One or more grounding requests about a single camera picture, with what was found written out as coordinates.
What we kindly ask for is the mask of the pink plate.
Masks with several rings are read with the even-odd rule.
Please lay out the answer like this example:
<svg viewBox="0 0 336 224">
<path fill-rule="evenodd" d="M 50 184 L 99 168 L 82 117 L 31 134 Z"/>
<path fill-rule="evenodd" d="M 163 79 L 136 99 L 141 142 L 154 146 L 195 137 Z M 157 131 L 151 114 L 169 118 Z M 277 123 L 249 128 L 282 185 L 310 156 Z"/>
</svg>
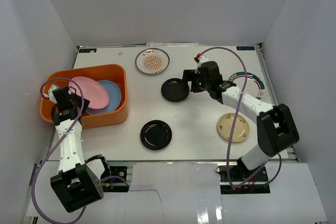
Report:
<svg viewBox="0 0 336 224">
<path fill-rule="evenodd" d="M 88 77 L 74 77 L 72 81 L 81 88 L 83 97 L 90 101 L 88 108 L 98 110 L 108 105 L 108 93 L 100 83 Z"/>
</svg>

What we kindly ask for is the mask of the black plate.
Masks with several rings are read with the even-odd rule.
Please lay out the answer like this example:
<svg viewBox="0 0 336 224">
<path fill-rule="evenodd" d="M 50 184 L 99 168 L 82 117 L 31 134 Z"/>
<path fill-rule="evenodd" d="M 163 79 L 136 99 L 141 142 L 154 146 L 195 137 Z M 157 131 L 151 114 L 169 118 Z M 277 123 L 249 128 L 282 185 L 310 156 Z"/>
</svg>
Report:
<svg viewBox="0 0 336 224">
<path fill-rule="evenodd" d="M 183 93 L 180 89 L 181 79 L 171 78 L 166 80 L 161 86 L 161 94 L 169 102 L 182 102 L 189 93 Z"/>
<path fill-rule="evenodd" d="M 166 148 L 171 139 L 172 130 L 170 126 L 161 120 L 147 122 L 140 131 L 141 143 L 151 151 L 160 151 Z"/>
</svg>

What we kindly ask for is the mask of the light blue plate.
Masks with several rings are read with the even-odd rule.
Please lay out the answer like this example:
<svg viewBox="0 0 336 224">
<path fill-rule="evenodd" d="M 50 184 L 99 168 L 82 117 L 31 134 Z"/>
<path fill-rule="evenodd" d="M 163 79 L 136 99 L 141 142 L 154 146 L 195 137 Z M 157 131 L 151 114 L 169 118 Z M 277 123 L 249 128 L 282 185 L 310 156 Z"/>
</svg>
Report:
<svg viewBox="0 0 336 224">
<path fill-rule="evenodd" d="M 109 96 L 109 103 L 103 109 L 90 109 L 87 108 L 86 112 L 90 115 L 97 115 L 103 113 L 110 113 L 115 111 L 121 103 L 122 94 L 118 85 L 110 80 L 98 81 L 106 90 Z"/>
</svg>

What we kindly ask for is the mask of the orange sunburst patterned plate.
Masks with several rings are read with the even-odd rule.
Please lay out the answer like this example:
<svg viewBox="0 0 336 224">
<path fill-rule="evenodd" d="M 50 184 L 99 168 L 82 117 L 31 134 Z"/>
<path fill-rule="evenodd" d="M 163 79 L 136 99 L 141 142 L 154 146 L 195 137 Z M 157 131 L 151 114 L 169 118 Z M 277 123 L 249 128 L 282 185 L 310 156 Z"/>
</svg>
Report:
<svg viewBox="0 0 336 224">
<path fill-rule="evenodd" d="M 136 68 L 145 75 L 157 75 L 170 65 L 169 55 L 159 48 L 142 50 L 135 58 Z"/>
</svg>

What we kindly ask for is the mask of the white plate green rim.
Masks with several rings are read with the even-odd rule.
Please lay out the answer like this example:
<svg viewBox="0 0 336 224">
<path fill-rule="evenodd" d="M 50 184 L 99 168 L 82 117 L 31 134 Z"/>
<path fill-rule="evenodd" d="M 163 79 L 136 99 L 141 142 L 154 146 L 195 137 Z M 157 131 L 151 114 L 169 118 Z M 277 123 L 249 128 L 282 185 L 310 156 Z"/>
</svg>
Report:
<svg viewBox="0 0 336 224">
<path fill-rule="evenodd" d="M 240 89 L 243 88 L 245 83 L 245 73 L 236 72 L 229 77 L 229 81 L 237 84 Z M 247 82 L 244 92 L 254 96 L 256 99 L 261 100 L 265 95 L 266 86 L 264 82 L 255 74 L 247 72 Z"/>
</svg>

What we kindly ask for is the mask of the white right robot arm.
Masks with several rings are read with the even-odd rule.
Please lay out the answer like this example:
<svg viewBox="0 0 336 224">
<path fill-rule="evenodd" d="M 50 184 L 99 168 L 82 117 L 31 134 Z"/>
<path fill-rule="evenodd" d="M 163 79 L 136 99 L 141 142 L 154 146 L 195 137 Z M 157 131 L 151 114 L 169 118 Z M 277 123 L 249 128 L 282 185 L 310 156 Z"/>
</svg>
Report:
<svg viewBox="0 0 336 224">
<path fill-rule="evenodd" d="M 182 86 L 191 87 L 194 93 L 208 92 L 212 99 L 241 112 L 257 126 L 257 144 L 240 157 L 235 166 L 226 166 L 228 180 L 236 177 L 250 181 L 267 161 L 300 139 L 288 106 L 269 104 L 243 93 L 235 83 L 223 79 L 214 61 L 184 70 Z"/>
</svg>

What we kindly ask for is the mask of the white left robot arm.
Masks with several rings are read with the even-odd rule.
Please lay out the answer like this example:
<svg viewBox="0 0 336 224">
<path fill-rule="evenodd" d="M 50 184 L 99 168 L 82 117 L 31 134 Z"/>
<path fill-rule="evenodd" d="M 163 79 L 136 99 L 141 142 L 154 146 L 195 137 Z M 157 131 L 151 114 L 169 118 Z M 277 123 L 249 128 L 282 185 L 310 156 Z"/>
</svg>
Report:
<svg viewBox="0 0 336 224">
<path fill-rule="evenodd" d="M 74 212 L 103 198 L 101 182 L 110 178 L 111 168 L 102 155 L 87 160 L 83 157 L 80 120 L 76 120 L 83 106 L 86 110 L 90 101 L 73 93 L 68 86 L 53 84 L 48 90 L 55 104 L 51 117 L 59 138 L 60 161 L 58 174 L 50 179 L 56 196 L 67 212 Z"/>
</svg>

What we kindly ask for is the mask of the orange plastic bin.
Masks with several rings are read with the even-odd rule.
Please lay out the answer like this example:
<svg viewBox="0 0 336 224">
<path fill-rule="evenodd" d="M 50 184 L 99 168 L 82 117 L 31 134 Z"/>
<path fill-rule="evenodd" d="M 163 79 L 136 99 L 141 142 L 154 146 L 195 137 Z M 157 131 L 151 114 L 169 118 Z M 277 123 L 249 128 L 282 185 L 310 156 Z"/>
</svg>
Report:
<svg viewBox="0 0 336 224">
<path fill-rule="evenodd" d="M 123 123 L 128 117 L 128 94 L 127 94 L 127 77 L 124 68 L 120 65 L 109 64 L 94 67 L 86 67 L 79 69 L 71 69 L 58 71 L 53 73 L 43 84 L 41 92 L 42 99 L 40 103 L 41 117 L 50 123 L 52 121 L 51 110 L 55 105 L 52 101 L 45 99 L 43 93 L 47 93 L 52 84 L 59 85 L 60 87 L 68 86 L 70 90 L 77 95 L 83 97 L 81 88 L 72 81 L 74 77 L 88 77 L 95 81 L 110 80 L 118 85 L 121 90 L 122 99 L 118 108 L 110 113 L 103 113 L 97 115 L 90 115 L 87 112 L 83 116 L 80 114 L 76 119 L 80 120 L 82 128 L 90 129 L 103 126 L 111 126 Z"/>
</svg>

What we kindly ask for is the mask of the left blue table label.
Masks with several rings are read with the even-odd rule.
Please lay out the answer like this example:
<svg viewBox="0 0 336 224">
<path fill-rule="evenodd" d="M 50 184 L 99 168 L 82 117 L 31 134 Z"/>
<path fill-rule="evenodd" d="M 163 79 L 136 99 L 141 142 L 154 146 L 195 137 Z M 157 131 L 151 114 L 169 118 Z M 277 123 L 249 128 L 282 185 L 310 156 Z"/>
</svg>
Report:
<svg viewBox="0 0 336 224">
<path fill-rule="evenodd" d="M 80 48 L 78 50 L 78 53 L 95 53 L 97 52 L 97 49 L 96 48 Z"/>
</svg>

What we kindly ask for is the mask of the blue table label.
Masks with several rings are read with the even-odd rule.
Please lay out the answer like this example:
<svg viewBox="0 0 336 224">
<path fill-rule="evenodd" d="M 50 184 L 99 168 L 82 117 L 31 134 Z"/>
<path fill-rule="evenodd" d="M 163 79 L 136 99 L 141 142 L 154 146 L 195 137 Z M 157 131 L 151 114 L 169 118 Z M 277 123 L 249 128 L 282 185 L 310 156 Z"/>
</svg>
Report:
<svg viewBox="0 0 336 224">
<path fill-rule="evenodd" d="M 255 47 L 254 46 L 237 46 L 236 47 L 237 50 L 239 51 L 253 51 L 255 50 Z"/>
<path fill-rule="evenodd" d="M 78 53 L 95 53 L 97 52 L 97 49 L 96 48 L 80 48 L 78 50 Z"/>
</svg>

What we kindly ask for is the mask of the right blue table label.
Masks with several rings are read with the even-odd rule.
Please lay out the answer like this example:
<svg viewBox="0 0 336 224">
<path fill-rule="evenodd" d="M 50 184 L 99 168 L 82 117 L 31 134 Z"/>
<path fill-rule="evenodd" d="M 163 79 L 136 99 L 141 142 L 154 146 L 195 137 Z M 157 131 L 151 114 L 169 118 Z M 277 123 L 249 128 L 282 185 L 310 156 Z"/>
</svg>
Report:
<svg viewBox="0 0 336 224">
<path fill-rule="evenodd" d="M 237 46 L 236 47 L 237 50 L 239 51 L 253 51 L 255 50 L 255 47 L 254 46 Z"/>
</svg>

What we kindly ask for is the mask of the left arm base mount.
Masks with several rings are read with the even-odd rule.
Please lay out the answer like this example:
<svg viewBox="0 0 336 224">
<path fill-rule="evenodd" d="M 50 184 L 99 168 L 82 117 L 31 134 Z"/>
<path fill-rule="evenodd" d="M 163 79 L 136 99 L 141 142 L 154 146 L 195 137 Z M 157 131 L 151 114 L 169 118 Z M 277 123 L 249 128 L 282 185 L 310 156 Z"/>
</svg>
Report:
<svg viewBox="0 0 336 224">
<path fill-rule="evenodd" d="M 104 193 L 127 193 L 129 191 L 132 168 L 127 166 L 110 166 L 110 171 L 101 176 Z"/>
</svg>

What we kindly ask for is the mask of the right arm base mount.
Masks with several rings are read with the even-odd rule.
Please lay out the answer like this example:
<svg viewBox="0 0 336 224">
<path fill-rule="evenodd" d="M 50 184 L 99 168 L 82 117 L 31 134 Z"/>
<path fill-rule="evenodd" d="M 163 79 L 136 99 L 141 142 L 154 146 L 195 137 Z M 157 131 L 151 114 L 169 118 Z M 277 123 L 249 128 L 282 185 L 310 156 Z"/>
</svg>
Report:
<svg viewBox="0 0 336 224">
<path fill-rule="evenodd" d="M 238 185 L 246 180 L 254 171 L 241 172 L 230 166 L 230 178 L 232 184 Z M 227 179 L 227 171 L 225 165 L 220 165 L 215 169 L 215 173 L 219 175 L 220 193 L 221 195 L 248 195 L 248 194 L 269 194 L 269 185 L 262 186 L 269 181 L 266 168 L 263 167 L 258 174 L 245 182 L 243 186 L 234 188 Z"/>
</svg>

